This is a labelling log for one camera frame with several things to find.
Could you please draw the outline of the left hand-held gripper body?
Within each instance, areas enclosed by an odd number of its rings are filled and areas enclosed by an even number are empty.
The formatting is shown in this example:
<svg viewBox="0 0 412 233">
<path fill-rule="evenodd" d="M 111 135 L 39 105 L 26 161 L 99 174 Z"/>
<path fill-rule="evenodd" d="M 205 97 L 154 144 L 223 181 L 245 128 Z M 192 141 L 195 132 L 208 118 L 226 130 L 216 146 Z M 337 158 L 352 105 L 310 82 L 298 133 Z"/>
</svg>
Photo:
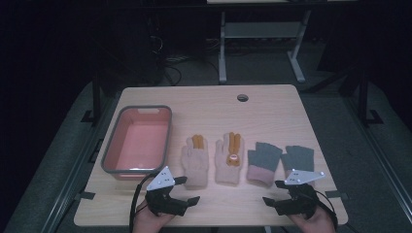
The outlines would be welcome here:
<svg viewBox="0 0 412 233">
<path fill-rule="evenodd" d="M 154 215 L 164 213 L 183 216 L 185 214 L 188 202 L 170 196 L 174 186 L 175 180 L 168 166 L 165 166 L 148 184 L 145 199 Z"/>
</svg>

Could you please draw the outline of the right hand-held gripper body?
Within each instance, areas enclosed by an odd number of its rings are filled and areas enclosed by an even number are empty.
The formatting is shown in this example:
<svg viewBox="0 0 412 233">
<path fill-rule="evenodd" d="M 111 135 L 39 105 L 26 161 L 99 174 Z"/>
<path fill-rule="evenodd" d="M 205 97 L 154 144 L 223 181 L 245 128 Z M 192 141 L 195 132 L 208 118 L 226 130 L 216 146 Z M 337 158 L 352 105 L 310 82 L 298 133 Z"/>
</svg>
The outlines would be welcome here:
<svg viewBox="0 0 412 233">
<path fill-rule="evenodd" d="M 315 213 L 319 198 L 310 182 L 322 179 L 324 176 L 324 172 L 293 169 L 284 180 L 291 198 L 275 202 L 277 214 L 279 216 L 303 214 L 306 217 L 311 217 Z"/>
</svg>

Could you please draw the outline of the grey fingerless glove pink cuff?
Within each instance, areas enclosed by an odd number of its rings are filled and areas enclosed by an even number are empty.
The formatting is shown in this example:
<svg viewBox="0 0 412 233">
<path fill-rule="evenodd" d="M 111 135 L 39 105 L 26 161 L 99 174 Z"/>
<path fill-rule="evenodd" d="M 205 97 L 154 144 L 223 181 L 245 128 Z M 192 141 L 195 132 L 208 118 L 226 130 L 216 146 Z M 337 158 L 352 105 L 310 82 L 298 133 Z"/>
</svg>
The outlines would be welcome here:
<svg viewBox="0 0 412 233">
<path fill-rule="evenodd" d="M 271 186 L 282 153 L 283 151 L 274 145 L 256 142 L 256 148 L 248 151 L 247 179 Z"/>
<path fill-rule="evenodd" d="M 293 169 L 314 171 L 314 151 L 301 146 L 286 146 L 286 152 L 281 155 L 285 176 L 288 177 Z"/>
</svg>

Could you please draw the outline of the beige glove with orange fingers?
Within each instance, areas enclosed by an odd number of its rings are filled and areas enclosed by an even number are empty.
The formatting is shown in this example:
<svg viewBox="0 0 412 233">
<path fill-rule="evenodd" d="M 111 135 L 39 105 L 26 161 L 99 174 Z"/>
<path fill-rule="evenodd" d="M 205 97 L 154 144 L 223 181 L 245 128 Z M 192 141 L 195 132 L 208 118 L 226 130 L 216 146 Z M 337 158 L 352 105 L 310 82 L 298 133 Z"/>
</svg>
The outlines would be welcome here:
<svg viewBox="0 0 412 233">
<path fill-rule="evenodd" d="M 209 152 L 207 141 L 202 135 L 187 138 L 182 148 L 182 165 L 187 181 L 186 188 L 204 188 L 208 183 Z"/>
</svg>

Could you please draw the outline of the beige glove with bear print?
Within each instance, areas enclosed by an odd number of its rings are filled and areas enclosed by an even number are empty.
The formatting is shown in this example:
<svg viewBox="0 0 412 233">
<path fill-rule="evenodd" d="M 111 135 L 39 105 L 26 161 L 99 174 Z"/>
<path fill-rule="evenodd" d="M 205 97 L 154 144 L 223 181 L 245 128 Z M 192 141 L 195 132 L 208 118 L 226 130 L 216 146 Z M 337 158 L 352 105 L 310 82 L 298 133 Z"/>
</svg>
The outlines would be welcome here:
<svg viewBox="0 0 412 233">
<path fill-rule="evenodd" d="M 238 185 L 244 161 L 244 140 L 240 134 L 230 132 L 216 142 L 215 180 L 217 183 Z"/>
</svg>

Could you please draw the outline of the pink basin with grey rim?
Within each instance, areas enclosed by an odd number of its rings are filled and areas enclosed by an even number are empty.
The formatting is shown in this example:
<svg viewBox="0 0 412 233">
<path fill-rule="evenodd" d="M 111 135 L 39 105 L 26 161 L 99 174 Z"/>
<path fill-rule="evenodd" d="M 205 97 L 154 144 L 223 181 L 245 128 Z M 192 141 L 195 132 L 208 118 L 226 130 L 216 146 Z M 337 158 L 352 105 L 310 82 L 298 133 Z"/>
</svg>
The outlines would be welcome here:
<svg viewBox="0 0 412 233">
<path fill-rule="evenodd" d="M 172 110 L 168 106 L 126 106 L 117 115 L 101 160 L 117 180 L 160 171 L 167 160 Z"/>
</svg>

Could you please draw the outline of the person's left hand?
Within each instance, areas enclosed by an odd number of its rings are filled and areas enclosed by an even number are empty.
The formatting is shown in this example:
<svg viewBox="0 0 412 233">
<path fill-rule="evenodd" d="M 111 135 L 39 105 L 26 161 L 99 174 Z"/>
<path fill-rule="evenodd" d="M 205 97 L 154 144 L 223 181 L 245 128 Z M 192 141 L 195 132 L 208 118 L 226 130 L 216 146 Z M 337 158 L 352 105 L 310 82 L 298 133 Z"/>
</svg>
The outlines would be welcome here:
<svg viewBox="0 0 412 233">
<path fill-rule="evenodd" d="M 147 202 L 143 201 L 136 207 L 132 233 L 158 233 L 173 218 L 173 215 L 164 213 L 160 213 L 158 216 L 154 215 L 149 210 Z"/>
</svg>

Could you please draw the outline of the person's right hand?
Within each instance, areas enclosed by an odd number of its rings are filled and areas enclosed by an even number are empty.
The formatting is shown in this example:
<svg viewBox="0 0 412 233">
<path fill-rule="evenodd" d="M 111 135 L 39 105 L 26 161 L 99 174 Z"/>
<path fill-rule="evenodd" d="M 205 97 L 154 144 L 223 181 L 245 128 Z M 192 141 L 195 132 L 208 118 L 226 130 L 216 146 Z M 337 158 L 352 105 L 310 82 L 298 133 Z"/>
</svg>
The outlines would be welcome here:
<svg viewBox="0 0 412 233">
<path fill-rule="evenodd" d="M 289 215 L 289 219 L 303 233 L 335 233 L 333 221 L 329 214 L 321 207 L 316 208 L 316 212 L 308 219 L 302 215 Z"/>
</svg>

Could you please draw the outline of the black metal stand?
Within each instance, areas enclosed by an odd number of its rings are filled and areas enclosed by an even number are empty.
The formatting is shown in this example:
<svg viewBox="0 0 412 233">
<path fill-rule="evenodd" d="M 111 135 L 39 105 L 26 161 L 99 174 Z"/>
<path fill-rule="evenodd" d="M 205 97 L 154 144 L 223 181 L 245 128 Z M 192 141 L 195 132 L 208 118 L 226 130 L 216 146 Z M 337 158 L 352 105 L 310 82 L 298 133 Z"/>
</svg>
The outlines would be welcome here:
<svg viewBox="0 0 412 233">
<path fill-rule="evenodd" d="M 84 113 L 82 122 L 90 122 L 96 125 L 101 116 L 100 82 L 99 75 L 95 73 L 92 77 L 92 109 Z"/>
<path fill-rule="evenodd" d="M 358 118 L 364 127 L 370 124 L 383 124 L 384 121 L 380 118 L 375 110 L 367 108 L 368 100 L 368 76 L 366 71 L 361 68 L 359 70 L 359 98 L 358 98 Z"/>
</svg>

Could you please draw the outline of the white metal frame desk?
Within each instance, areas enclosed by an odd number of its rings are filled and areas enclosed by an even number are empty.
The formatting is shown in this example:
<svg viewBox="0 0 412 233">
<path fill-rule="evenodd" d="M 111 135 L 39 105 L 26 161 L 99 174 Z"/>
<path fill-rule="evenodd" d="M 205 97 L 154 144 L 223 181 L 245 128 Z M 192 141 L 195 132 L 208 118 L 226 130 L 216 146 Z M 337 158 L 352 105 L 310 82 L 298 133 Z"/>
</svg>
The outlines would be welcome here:
<svg viewBox="0 0 412 233">
<path fill-rule="evenodd" d="M 358 0 L 207 0 L 208 7 L 222 7 L 220 22 L 220 49 L 218 56 L 219 83 L 227 82 L 225 42 L 227 39 L 295 39 L 294 47 L 287 51 L 293 74 L 299 83 L 306 79 L 298 62 L 298 54 L 309 26 L 312 12 L 316 8 L 353 4 Z M 300 20 L 289 21 L 228 21 L 228 7 L 303 8 Z"/>
</svg>

